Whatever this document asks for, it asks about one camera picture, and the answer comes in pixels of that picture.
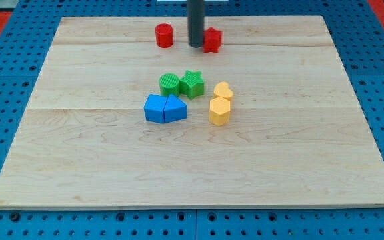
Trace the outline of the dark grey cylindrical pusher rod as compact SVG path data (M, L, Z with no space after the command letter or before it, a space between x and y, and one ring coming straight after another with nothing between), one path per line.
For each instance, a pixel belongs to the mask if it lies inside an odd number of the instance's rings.
M205 4L204 0L187 0L188 44L199 48L203 45Z

